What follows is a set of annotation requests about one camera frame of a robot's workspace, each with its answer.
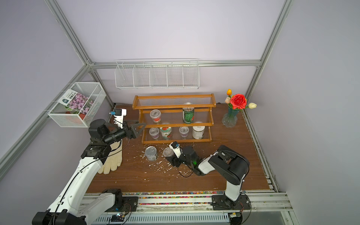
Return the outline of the clear jar dark seeds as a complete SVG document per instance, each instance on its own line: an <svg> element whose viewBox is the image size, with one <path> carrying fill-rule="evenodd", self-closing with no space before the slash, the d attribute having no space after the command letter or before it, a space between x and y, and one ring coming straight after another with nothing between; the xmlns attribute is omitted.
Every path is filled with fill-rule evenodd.
<svg viewBox="0 0 360 225"><path fill-rule="evenodd" d="M163 150L163 156L165 158L173 158L175 155L174 151L170 148L170 147L167 147Z"/></svg>

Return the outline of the clear jar red label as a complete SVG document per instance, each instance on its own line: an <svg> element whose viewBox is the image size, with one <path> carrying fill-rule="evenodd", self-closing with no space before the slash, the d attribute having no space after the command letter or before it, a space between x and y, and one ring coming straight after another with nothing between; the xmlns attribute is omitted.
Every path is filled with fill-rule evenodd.
<svg viewBox="0 0 360 225"><path fill-rule="evenodd" d="M154 109L150 112L150 117L154 123L159 123L161 121L161 111Z"/></svg>

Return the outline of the silver top seed can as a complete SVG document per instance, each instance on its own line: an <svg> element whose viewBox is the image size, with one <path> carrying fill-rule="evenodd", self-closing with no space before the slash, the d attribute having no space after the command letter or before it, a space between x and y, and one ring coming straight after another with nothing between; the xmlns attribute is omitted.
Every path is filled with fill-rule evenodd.
<svg viewBox="0 0 360 225"><path fill-rule="evenodd" d="M145 156L149 161L156 161L158 158L158 152L156 147L149 146L145 149Z"/></svg>

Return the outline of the watermelon seed can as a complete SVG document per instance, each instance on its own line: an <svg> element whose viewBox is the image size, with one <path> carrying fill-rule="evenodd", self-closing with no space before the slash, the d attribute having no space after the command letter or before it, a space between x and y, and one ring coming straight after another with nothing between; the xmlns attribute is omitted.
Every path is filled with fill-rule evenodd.
<svg viewBox="0 0 360 225"><path fill-rule="evenodd" d="M186 124L191 124L194 121L195 108L194 107L185 107L183 111L183 122Z"/></svg>

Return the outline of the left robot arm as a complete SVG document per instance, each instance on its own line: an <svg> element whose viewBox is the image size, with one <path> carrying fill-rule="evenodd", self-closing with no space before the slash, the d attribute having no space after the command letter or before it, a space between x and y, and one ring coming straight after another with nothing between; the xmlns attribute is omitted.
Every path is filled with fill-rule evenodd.
<svg viewBox="0 0 360 225"><path fill-rule="evenodd" d="M91 142L81 155L76 171L56 200L44 212L37 212L32 220L34 225L90 225L101 214L113 206L122 206L122 192L119 189L107 190L84 210L80 203L98 170L115 153L111 144L124 138L135 139L146 127L146 123L130 126L123 122L122 127L109 130L110 123L103 119L91 122L88 129Z"/></svg>

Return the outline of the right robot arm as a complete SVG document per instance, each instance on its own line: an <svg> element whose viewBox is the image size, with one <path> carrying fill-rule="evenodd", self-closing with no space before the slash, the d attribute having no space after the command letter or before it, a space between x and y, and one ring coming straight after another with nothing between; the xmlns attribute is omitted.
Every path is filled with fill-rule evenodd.
<svg viewBox="0 0 360 225"><path fill-rule="evenodd" d="M184 148L174 141L164 151L164 157L174 167L184 164L192 174L205 176L217 171L226 179L225 199L236 202L242 192L242 183L249 173L250 162L241 154L220 145L210 156L201 159L193 147Z"/></svg>

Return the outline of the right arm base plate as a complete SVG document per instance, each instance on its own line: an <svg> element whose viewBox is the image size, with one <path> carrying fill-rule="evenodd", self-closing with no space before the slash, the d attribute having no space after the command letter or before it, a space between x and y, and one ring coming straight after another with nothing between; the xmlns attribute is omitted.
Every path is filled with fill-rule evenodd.
<svg viewBox="0 0 360 225"><path fill-rule="evenodd" d="M225 195L214 195L211 197L211 206L215 211L243 211L250 210L251 201L245 193L241 193L237 200L232 201Z"/></svg>

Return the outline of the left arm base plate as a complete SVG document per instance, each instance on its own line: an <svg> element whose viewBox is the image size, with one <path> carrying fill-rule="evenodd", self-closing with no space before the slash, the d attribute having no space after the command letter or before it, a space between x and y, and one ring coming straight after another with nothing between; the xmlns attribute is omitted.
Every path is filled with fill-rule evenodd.
<svg viewBox="0 0 360 225"><path fill-rule="evenodd" d="M135 212L138 205L138 197L125 196L121 203L115 203L114 206L106 210L106 212Z"/></svg>

